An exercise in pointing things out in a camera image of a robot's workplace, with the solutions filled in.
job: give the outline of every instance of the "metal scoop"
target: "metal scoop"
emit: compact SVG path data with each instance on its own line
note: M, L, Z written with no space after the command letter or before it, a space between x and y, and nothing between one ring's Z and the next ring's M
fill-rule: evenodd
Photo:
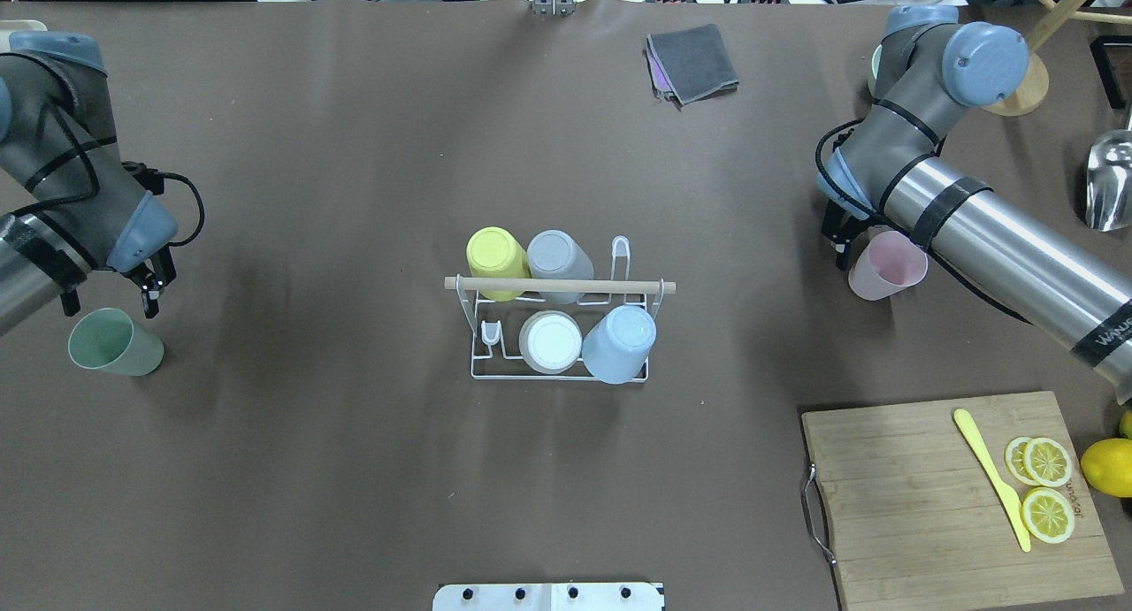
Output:
M1116 231L1132 224L1132 107L1123 130L1100 135L1089 150L1086 170L1084 224Z

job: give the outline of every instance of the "cup rack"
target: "cup rack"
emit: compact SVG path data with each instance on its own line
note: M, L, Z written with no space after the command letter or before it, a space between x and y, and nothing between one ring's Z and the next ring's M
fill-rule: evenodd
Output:
M464 312L469 328L472 329L471 354L469 370L472 378L520 378L529 381L597 381L578 358L574 365L560 375L538 375L531 370L518 354L517 346L512 352L507 350L506 334L517 341L518 326L534 312L546 310L547 306L561 310L574 317L582 334L593 328L603 312L602 308L615 304L615 296L620 298L620 304L638 306L657 317L660 304L666 295L676 293L676 282L632 282L629 265L632 256L629 241L626 236L615 236L612 241L612 260L609 266L609 279L505 279L505 277L444 277L445 290L455 290L460 308ZM524 293L513 301L488 300L480 290L522 290ZM530 293L583 293L583 298L574 304L551 304L538 295ZM645 382L649 378L649 360L631 382Z

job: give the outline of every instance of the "table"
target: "table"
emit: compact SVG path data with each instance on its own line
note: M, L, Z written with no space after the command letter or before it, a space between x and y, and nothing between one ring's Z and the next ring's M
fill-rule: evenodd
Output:
M1107 382L933 268L852 295L818 235L818 136L865 112L883 7L585 2L35 6L102 43L127 160L208 224L149 321L151 377L78 370L48 308L0 341L0 608L427 609L440 583L651 579L670 609L835 609L806 534L799 414L1048 389L1078 450ZM1035 10L966 10L1027 32ZM717 23L741 86L677 111L644 36ZM1117 127L1071 23L1049 96L944 156L1123 273L1077 221ZM191 199L171 189L189 227ZM27 196L5 177L0 209ZM638 387L473 381L441 277L481 225L569 232L679 284ZM140 317L96 273L85 310ZM1132 584L1132 523L1097 498ZM1126 609L1132 594L1035 609Z

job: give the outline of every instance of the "knife handle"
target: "knife handle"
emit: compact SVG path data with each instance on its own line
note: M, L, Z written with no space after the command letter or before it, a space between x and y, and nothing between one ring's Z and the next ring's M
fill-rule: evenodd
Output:
M971 418L971 413L964 408L958 408L951 413L951 418L955 420L959 432L963 434L963 439L971 447L975 458L979 459L979 465L983 466L983 471L987 473L990 481L1001 481L1002 477L998 475L998 470L994 466L994 461L990 459L990 450L987 450L987 445L983 440L983 434L979 432L978 425L975 425L975 419Z

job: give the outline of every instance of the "gray cloth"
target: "gray cloth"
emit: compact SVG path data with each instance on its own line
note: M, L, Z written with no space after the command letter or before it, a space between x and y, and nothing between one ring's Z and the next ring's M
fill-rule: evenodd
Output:
M739 85L714 23L691 31L649 34L648 43L681 104Z

